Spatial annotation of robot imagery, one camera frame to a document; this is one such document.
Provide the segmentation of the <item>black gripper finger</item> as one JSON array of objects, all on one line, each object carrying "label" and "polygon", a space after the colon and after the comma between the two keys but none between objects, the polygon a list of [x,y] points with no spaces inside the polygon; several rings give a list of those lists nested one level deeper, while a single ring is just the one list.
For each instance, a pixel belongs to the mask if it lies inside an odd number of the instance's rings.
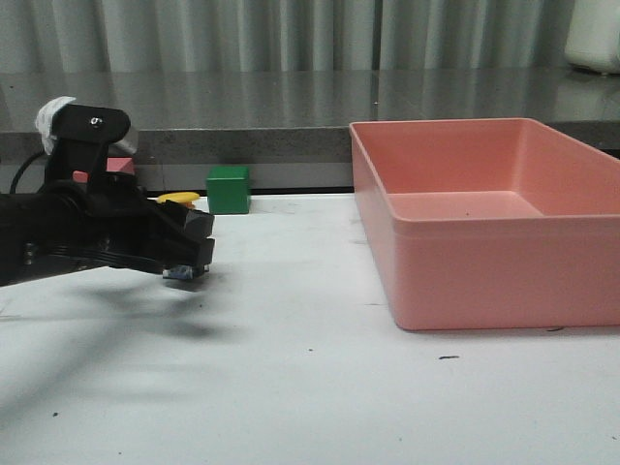
[{"label": "black gripper finger", "polygon": [[211,237],[169,236],[149,239],[144,255],[159,264],[165,279],[197,279],[209,270],[214,247]]},{"label": "black gripper finger", "polygon": [[214,216],[175,201],[146,200],[148,233],[155,241],[204,242],[210,239]]}]

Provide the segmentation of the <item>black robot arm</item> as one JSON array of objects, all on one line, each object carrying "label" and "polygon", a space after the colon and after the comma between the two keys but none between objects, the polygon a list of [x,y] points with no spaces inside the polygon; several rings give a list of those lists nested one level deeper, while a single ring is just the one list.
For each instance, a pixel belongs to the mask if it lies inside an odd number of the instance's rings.
[{"label": "black robot arm", "polygon": [[1,195],[1,285],[41,279],[42,221],[46,208],[38,194]]}]

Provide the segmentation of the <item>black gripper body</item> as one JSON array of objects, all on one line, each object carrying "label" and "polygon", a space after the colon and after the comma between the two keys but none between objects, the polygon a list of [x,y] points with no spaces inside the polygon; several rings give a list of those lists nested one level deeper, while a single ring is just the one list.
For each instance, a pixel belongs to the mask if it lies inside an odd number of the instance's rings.
[{"label": "black gripper body", "polygon": [[161,274],[166,220],[130,174],[107,174],[93,192],[54,181],[28,197],[28,272],[68,274],[101,266]]}]

